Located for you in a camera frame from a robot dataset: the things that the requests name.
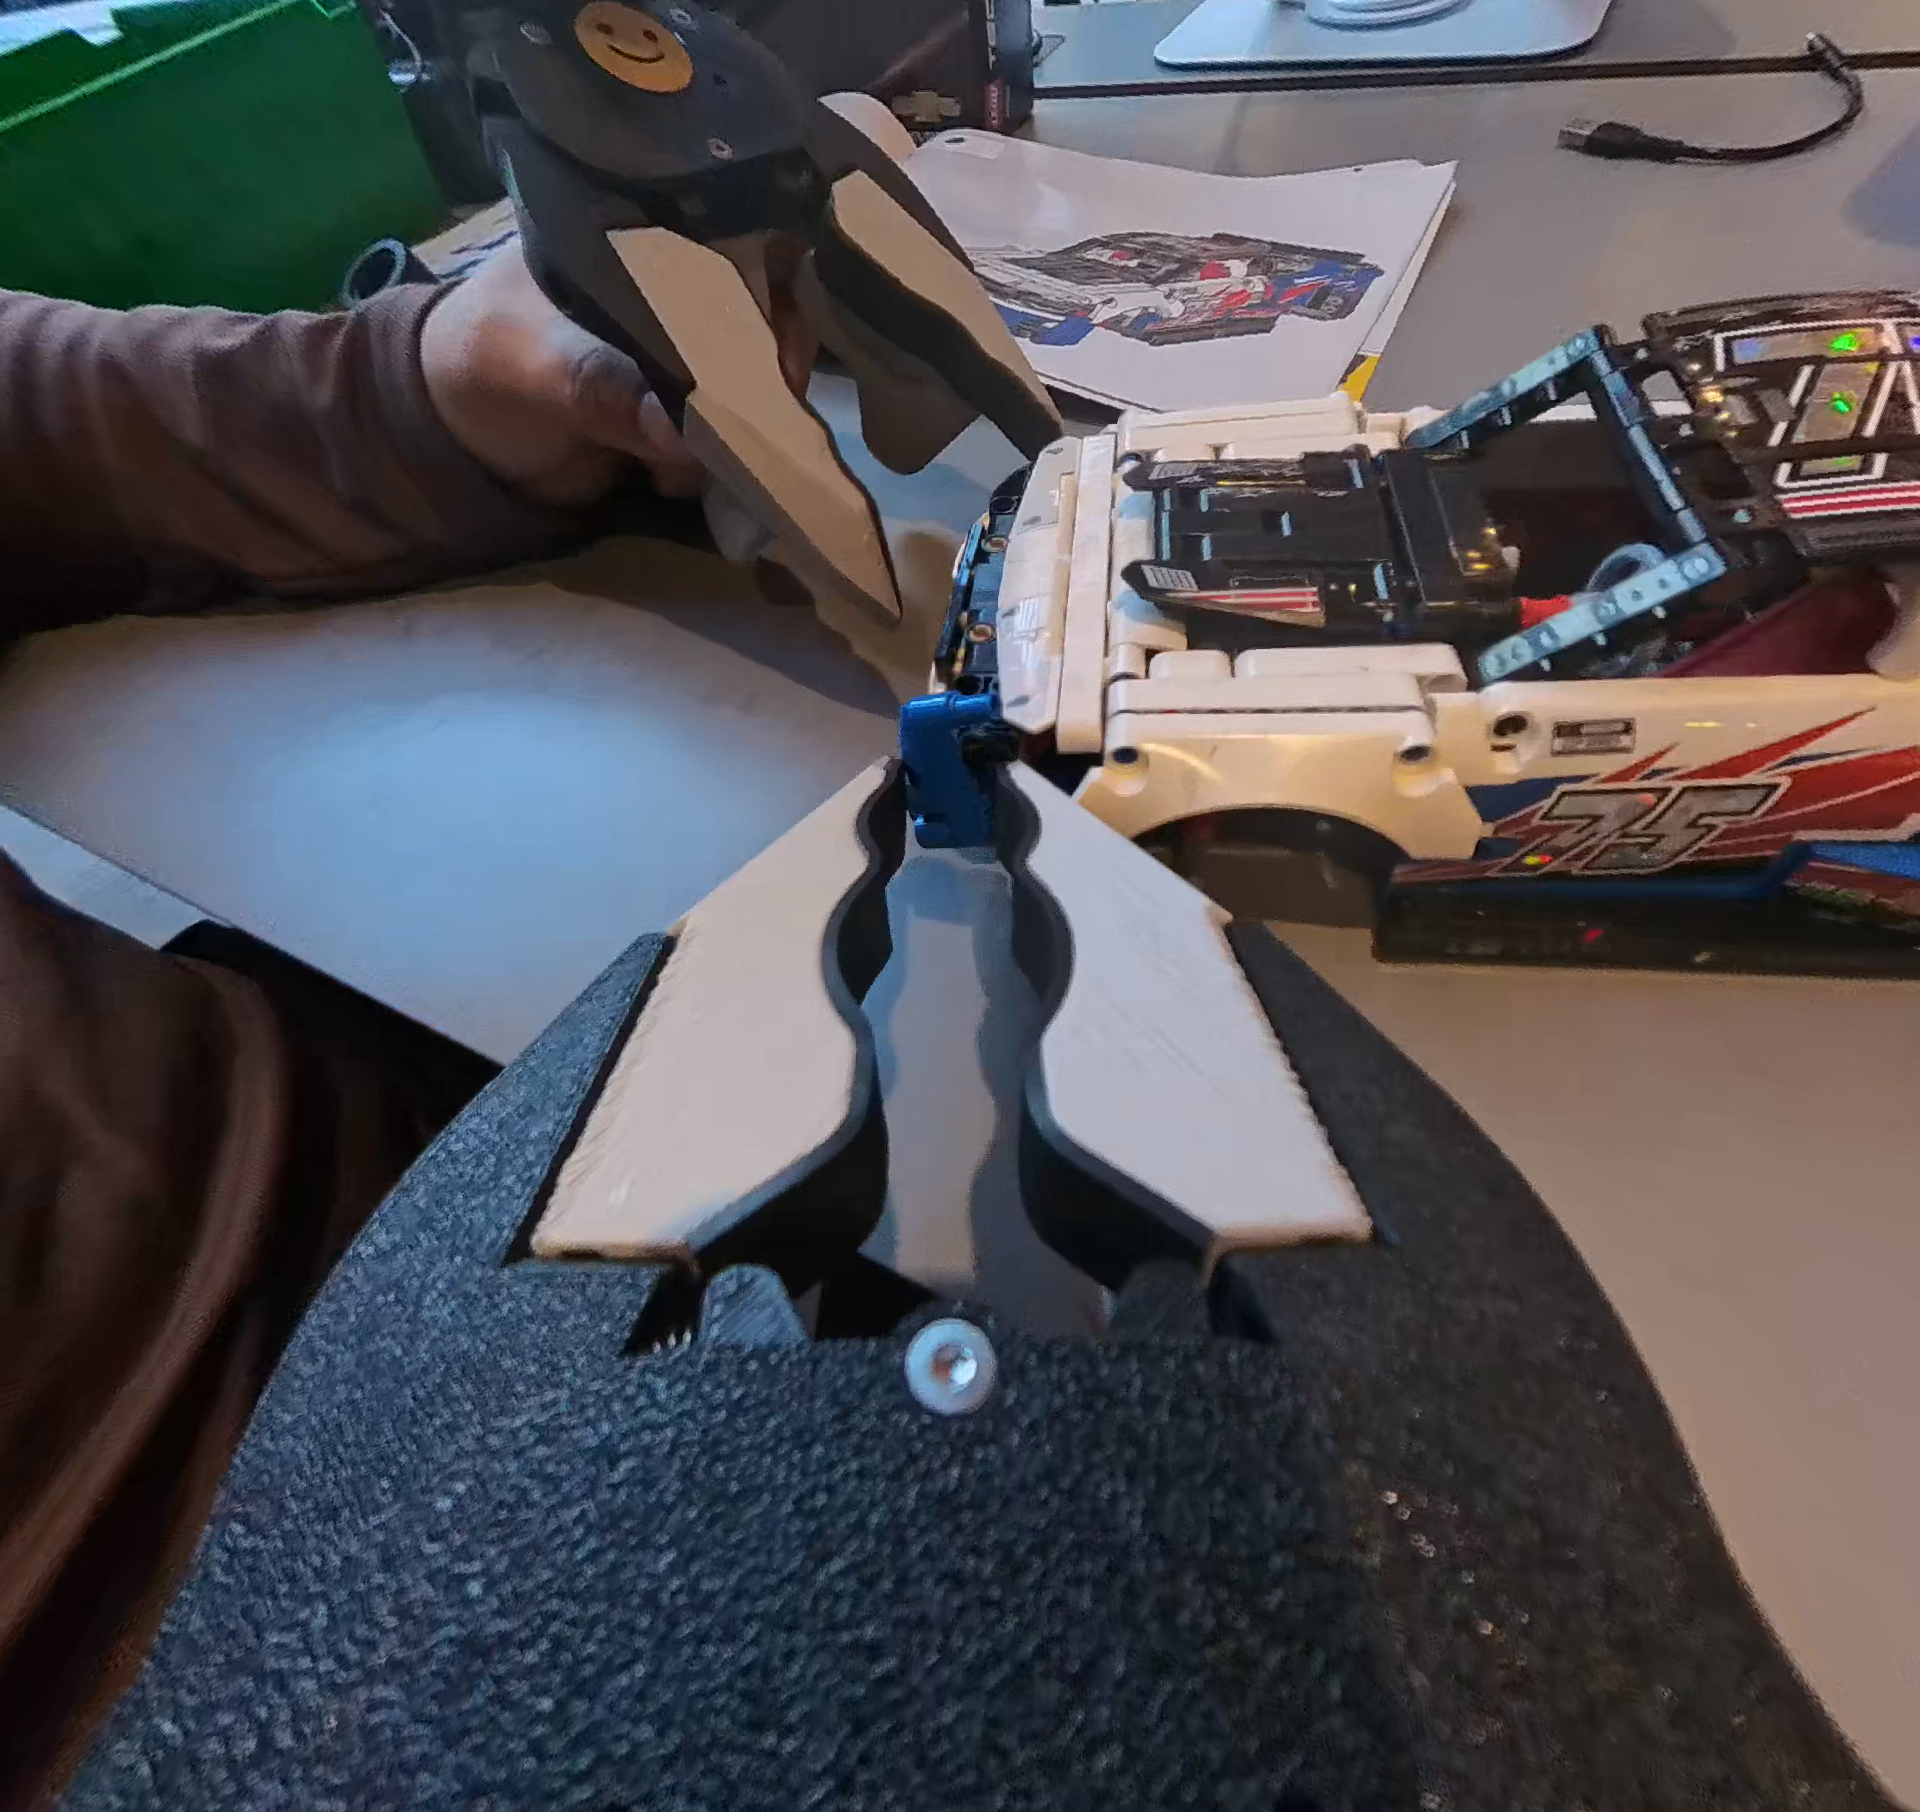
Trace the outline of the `white brick model car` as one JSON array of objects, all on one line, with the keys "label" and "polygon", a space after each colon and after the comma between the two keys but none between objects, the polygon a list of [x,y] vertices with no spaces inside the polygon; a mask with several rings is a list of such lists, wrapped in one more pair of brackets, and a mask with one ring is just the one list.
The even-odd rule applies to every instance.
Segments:
[{"label": "white brick model car", "polygon": [[1918,296],[1593,324],[1443,412],[1125,412],[994,495],[942,692],[1385,960],[1918,978]]}]

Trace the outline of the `grey desk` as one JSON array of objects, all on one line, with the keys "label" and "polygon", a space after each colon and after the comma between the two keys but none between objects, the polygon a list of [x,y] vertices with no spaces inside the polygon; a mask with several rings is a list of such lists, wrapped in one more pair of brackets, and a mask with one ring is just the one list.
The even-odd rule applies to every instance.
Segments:
[{"label": "grey desk", "polygon": [[[1374,394],[1450,404],[1593,319],[1918,279],[1918,69],[1797,160],[1598,163],[1565,118],[1759,141],[1789,72],[1045,94],[1051,145],[1213,172],[1419,157],[1452,215]],[[104,622],[4,664],[4,845],[520,1056],[636,936],[872,762],[890,689],[726,564],[608,541],[344,612]],[[1918,987],[1382,965],[1288,941],[1532,1179],[1647,1352],[1748,1583],[1918,1799]]]}]

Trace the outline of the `person's left hand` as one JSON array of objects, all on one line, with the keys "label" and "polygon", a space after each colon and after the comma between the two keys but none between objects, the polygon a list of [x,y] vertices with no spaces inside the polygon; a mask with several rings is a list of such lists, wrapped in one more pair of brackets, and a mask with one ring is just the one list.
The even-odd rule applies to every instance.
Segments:
[{"label": "person's left hand", "polygon": [[587,506],[626,486],[691,501],[708,486],[638,366],[545,299],[520,243],[436,299],[422,376],[447,434],[533,504]]}]

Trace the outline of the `blue toy brick connector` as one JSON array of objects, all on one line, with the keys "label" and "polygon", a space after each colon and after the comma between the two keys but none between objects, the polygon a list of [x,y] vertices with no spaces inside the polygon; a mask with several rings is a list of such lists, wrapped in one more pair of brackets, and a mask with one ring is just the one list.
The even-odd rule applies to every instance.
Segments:
[{"label": "blue toy brick connector", "polygon": [[996,692],[922,695],[902,705],[905,799],[925,850],[996,844],[996,777],[1012,740]]}]

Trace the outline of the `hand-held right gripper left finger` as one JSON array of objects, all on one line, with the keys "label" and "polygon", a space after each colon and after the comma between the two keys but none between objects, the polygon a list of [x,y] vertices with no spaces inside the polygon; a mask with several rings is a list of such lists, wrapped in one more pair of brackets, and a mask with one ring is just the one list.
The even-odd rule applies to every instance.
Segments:
[{"label": "hand-held right gripper left finger", "polygon": [[553,1166],[533,1257],[761,1266],[794,1295],[852,1263],[890,1199],[864,999],[905,837],[882,756],[672,926]]}]

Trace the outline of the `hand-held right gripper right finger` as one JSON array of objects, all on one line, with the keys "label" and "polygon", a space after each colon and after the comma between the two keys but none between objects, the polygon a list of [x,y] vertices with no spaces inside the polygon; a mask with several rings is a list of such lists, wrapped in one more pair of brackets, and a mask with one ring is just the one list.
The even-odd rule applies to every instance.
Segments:
[{"label": "hand-held right gripper right finger", "polygon": [[1110,1295],[1158,1263],[1370,1242],[1228,911],[1027,762],[998,772],[996,850],[1040,1003],[1016,1175],[1039,1236]]}]

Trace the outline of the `black toy tyre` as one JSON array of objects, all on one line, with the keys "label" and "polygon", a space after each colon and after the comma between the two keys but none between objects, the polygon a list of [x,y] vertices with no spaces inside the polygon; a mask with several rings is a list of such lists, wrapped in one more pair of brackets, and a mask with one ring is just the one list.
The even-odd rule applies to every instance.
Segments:
[{"label": "black toy tyre", "polygon": [[344,275],[344,308],[359,309],[395,290],[438,290],[444,279],[401,237],[371,242]]}]

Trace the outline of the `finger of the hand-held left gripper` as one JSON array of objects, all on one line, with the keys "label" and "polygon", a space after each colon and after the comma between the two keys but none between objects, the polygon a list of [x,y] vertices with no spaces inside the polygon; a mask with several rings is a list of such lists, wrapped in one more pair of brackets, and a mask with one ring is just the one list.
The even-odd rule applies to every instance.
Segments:
[{"label": "finger of the hand-held left gripper", "polygon": [[612,254],[650,336],[684,366],[684,437],[733,515],[815,592],[902,626],[876,504],[787,384],[748,279],[723,254],[659,226],[618,229]]},{"label": "finger of the hand-held left gripper", "polygon": [[1039,455],[1066,433],[1063,413],[911,178],[914,150],[872,94],[815,100],[815,163],[826,178],[815,328],[851,372],[864,446],[890,470],[925,470],[981,416]]}]

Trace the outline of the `white round stand base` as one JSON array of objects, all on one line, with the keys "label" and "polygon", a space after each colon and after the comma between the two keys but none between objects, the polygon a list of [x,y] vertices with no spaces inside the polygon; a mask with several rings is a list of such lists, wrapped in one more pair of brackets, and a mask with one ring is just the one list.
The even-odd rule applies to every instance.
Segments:
[{"label": "white round stand base", "polygon": [[1201,0],[1158,48],[1174,74],[1522,66],[1590,48],[1616,0]]}]

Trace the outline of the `green plastic bin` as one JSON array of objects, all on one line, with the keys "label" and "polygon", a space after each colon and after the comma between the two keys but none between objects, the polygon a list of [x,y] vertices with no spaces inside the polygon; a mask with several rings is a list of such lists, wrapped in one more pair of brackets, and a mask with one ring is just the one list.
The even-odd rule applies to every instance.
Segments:
[{"label": "green plastic bin", "polygon": [[359,0],[115,0],[4,50],[7,290],[314,309],[447,205]]}]

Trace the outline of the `open instruction booklet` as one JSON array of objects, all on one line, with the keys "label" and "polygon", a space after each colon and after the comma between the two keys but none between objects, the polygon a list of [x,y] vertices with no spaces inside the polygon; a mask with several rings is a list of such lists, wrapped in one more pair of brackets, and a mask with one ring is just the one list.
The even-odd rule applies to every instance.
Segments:
[{"label": "open instruction booklet", "polygon": [[1112,409],[1319,401],[1385,349],[1455,194],[1410,157],[1224,176],[948,132],[906,160],[1045,384]]}]

